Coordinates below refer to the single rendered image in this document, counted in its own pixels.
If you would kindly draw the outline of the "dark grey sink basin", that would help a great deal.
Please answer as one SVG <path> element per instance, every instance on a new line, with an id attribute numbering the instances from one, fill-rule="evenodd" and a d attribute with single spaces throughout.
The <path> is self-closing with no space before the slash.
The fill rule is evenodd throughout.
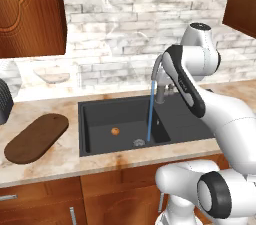
<path id="1" fill-rule="evenodd" d="M 78 104 L 79 155 L 82 157 L 166 144 L 209 139 L 210 129 L 187 108 L 177 93 L 153 106 L 151 139 L 147 142 L 148 96 L 80 102 Z M 111 129 L 120 133 L 114 136 Z M 143 139 L 144 146 L 133 141 Z"/>

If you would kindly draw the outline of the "grey sink faucet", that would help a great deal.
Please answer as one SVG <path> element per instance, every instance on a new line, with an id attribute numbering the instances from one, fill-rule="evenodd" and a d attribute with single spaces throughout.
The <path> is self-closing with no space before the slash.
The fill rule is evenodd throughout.
<path id="1" fill-rule="evenodd" d="M 174 84 L 163 68 L 161 55 L 155 60 L 151 80 L 157 84 L 155 102 L 163 104 L 164 98 L 174 93 Z"/>

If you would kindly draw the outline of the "brown wooden sink cupboard door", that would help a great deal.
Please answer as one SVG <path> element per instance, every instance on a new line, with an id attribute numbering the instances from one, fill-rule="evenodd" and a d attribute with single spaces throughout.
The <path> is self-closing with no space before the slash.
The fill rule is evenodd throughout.
<path id="1" fill-rule="evenodd" d="M 160 165 L 127 168 L 81 177 L 88 225 L 154 225 Z"/>

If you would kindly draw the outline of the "dark brown cutting board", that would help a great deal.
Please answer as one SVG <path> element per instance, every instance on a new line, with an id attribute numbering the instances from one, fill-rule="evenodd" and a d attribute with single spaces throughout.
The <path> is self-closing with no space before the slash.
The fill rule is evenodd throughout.
<path id="1" fill-rule="evenodd" d="M 6 145 L 4 155 L 15 164 L 32 163 L 41 158 L 68 127 L 69 121 L 64 115 L 42 115 Z"/>

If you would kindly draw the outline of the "blue water stream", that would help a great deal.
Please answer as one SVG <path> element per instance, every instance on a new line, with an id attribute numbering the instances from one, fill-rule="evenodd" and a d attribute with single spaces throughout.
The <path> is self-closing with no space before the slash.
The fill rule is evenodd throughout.
<path id="1" fill-rule="evenodd" d="M 151 139 L 154 96 L 155 96 L 155 80 L 152 80 L 152 82 L 151 82 L 151 92 L 150 92 L 149 112 L 148 112 L 147 142 L 150 142 L 150 139 Z"/>

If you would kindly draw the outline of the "brown wooden drawer front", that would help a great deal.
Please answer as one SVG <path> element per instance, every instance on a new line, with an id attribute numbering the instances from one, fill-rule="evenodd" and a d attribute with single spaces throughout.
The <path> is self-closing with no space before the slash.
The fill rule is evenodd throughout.
<path id="1" fill-rule="evenodd" d="M 15 194 L 18 195 L 17 199 L 0 202 L 1 211 L 53 204 L 82 197 L 79 177 L 0 188 L 0 196 Z"/>

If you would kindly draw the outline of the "brown wooden base cupboard door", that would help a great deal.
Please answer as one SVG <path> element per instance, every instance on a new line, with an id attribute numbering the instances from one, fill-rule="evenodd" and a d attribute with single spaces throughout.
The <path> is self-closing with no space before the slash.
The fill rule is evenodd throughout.
<path id="1" fill-rule="evenodd" d="M 77 225 L 87 225 L 82 199 L 0 213 L 0 225 L 72 225 L 70 207 L 74 207 Z"/>

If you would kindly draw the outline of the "carved brown wall cupboard door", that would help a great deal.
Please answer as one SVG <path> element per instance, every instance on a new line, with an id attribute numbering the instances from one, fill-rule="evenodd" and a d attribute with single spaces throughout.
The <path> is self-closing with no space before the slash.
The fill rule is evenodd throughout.
<path id="1" fill-rule="evenodd" d="M 0 58 L 63 55 L 64 0 L 0 0 Z"/>

